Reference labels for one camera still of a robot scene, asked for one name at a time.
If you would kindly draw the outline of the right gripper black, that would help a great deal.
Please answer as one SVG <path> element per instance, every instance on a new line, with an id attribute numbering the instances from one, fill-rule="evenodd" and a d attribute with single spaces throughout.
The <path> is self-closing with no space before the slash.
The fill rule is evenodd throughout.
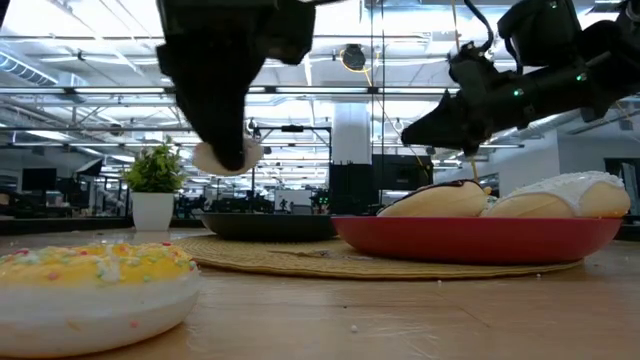
<path id="1" fill-rule="evenodd" d="M 406 127 L 408 146 L 445 148 L 474 154 L 492 134 L 565 111 L 562 91 L 548 76 L 533 73 L 504 82 L 464 84 L 446 90 L 434 110 Z"/>

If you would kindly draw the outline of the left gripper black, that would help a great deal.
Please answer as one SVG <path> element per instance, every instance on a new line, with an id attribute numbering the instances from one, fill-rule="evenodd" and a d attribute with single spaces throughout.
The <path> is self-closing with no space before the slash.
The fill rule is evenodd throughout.
<path id="1" fill-rule="evenodd" d="M 244 108 L 265 58 L 299 64 L 311 50 L 316 6 L 301 0 L 157 0 L 161 71 L 176 103 L 224 170 L 241 169 Z"/>

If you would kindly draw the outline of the white donut pink sprinkles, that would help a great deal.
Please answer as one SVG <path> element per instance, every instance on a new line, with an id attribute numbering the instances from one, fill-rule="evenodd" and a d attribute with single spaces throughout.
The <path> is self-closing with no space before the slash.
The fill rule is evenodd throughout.
<path id="1" fill-rule="evenodd" d="M 193 151 L 193 165 L 200 171 L 213 174 L 216 176 L 237 176 L 248 172 L 263 157 L 263 147 L 256 141 L 245 138 L 243 142 L 245 150 L 245 161 L 238 170 L 228 170 L 223 167 L 222 163 L 216 158 L 212 147 L 201 142 L 196 145 Z"/>

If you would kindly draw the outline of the chocolate iced beige donut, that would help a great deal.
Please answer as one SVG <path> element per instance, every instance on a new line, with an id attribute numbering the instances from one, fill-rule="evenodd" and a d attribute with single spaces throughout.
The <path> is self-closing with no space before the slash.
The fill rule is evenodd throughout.
<path id="1" fill-rule="evenodd" d="M 475 181 L 463 179 L 421 187 L 384 207 L 378 217 L 477 217 L 488 195 Z"/>

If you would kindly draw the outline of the white iced beige donut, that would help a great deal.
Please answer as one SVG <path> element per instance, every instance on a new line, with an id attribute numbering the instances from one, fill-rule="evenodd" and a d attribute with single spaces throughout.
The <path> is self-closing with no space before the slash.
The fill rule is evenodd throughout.
<path id="1" fill-rule="evenodd" d="M 496 218 L 621 218 L 631 199 L 621 178 L 600 171 L 561 174 L 518 188 L 482 213 Z"/>

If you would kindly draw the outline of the yellow donut coloured sprinkles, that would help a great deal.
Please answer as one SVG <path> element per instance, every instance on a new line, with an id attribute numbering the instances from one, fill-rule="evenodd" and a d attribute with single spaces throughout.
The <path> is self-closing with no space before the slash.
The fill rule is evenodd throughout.
<path id="1" fill-rule="evenodd" d="M 0 257 L 0 357 L 146 340 L 183 322 L 199 290 L 198 264 L 170 242 L 19 249 Z"/>

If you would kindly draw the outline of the black equipment cabinet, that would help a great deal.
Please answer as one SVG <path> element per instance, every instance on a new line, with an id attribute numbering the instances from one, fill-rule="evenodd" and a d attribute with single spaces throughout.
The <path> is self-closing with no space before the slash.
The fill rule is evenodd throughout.
<path id="1" fill-rule="evenodd" d="M 433 183 L 429 156 L 374 154 L 370 164 L 335 164 L 329 167 L 329 212 L 370 215 L 382 204 L 384 191 L 414 191 Z"/>

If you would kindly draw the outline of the green artificial plant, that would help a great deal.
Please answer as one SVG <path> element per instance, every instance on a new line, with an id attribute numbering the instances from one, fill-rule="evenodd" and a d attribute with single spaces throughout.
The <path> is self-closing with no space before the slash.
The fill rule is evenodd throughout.
<path id="1" fill-rule="evenodd" d="M 131 167 L 122 172 L 122 178 L 132 192 L 175 193 L 185 181 L 180 160 L 172 138 L 167 137 L 164 142 L 141 150 Z"/>

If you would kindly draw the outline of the white building pillar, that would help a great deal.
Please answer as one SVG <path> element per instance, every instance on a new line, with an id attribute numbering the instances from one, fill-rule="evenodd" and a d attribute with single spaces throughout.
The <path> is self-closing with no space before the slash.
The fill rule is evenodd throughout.
<path id="1" fill-rule="evenodd" d="M 366 103 L 335 103 L 332 160 L 336 164 L 371 163 L 370 114 Z"/>

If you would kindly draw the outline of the reddish pink round plate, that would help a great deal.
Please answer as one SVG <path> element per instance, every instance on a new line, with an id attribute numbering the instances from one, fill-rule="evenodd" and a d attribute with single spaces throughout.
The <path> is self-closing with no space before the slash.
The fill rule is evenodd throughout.
<path id="1" fill-rule="evenodd" d="M 341 216 L 332 222 L 342 240 L 369 255 L 483 265 L 580 260 L 609 244 L 621 225 L 593 218 Z"/>

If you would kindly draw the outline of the white square plant pot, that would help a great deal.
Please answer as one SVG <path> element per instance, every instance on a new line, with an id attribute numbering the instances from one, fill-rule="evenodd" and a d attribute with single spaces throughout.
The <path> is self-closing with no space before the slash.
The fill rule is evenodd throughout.
<path id="1" fill-rule="evenodd" d="M 132 215 L 137 231 L 167 231 L 173 216 L 173 193 L 134 192 Z"/>

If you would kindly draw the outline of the white board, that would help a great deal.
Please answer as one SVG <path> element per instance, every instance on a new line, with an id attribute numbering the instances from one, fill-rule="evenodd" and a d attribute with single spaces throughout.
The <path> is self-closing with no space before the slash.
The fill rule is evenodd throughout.
<path id="1" fill-rule="evenodd" d="M 274 211 L 294 215 L 311 215 L 312 192 L 310 190 L 276 190 Z"/>

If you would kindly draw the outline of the dark grey round plate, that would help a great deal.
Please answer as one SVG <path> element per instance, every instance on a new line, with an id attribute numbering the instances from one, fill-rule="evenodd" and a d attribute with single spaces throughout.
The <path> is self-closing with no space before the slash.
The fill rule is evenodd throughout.
<path id="1" fill-rule="evenodd" d="M 201 221 L 225 240 L 314 242 L 337 235 L 327 215 L 205 213 Z"/>

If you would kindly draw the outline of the woven straw round placemat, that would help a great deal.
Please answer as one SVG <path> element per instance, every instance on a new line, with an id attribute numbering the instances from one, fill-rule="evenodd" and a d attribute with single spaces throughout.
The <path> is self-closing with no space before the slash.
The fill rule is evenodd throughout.
<path id="1" fill-rule="evenodd" d="M 201 266 L 263 275 L 351 280 L 458 280 L 542 275 L 579 267 L 581 260 L 552 265 L 458 265 L 365 255 L 340 239 L 304 243 L 223 240 L 215 235 L 176 244 Z"/>

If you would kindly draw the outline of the black computer monitor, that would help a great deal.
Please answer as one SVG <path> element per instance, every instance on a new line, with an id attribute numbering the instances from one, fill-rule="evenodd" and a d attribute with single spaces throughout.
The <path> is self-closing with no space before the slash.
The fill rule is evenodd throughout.
<path id="1" fill-rule="evenodd" d="M 22 191 L 53 191 L 56 189 L 56 168 L 24 168 L 22 170 Z"/>

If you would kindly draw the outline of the black overhead frame beam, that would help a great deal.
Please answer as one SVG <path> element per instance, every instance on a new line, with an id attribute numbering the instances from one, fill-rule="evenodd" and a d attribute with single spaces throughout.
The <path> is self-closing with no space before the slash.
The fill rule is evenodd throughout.
<path id="1" fill-rule="evenodd" d="M 456 92 L 457 87 L 348 87 L 348 86 L 251 86 L 249 94 L 401 94 L 441 95 Z M 1 95 L 74 95 L 74 94 L 175 94 L 174 87 L 0 87 Z"/>

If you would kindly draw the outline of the black gantry frame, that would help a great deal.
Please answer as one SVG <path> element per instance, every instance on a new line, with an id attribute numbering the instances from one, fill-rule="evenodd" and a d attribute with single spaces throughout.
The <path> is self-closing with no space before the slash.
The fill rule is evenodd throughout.
<path id="1" fill-rule="evenodd" d="M 250 171 L 251 191 L 326 190 L 333 155 L 331 132 L 327 126 L 255 125 L 250 136 L 263 155 Z"/>

